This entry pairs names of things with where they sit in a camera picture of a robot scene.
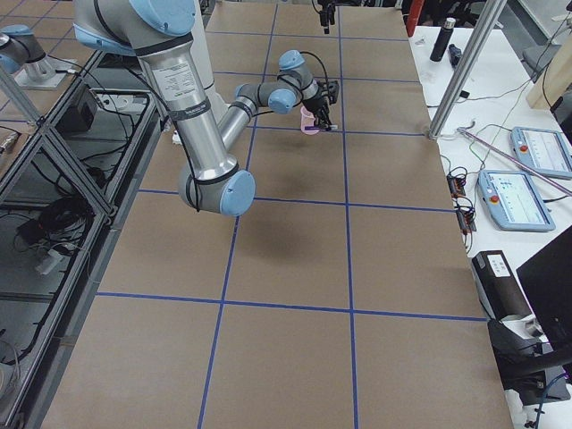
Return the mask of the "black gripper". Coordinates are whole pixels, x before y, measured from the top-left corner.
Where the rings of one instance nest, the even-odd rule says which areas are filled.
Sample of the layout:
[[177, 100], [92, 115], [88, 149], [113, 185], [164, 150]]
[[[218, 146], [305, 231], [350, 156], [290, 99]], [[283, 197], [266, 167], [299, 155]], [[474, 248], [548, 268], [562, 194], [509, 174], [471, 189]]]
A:
[[319, 13], [320, 24], [323, 27], [324, 34], [328, 34], [329, 26], [335, 24], [334, 12], [331, 12], [335, 9], [335, 2], [333, 0], [312, 0], [312, 5], [315, 11]]
[[307, 100], [307, 110], [315, 117], [314, 128], [332, 130], [330, 105], [337, 103], [340, 83], [337, 80], [318, 80], [314, 82], [314, 87], [315, 94]]

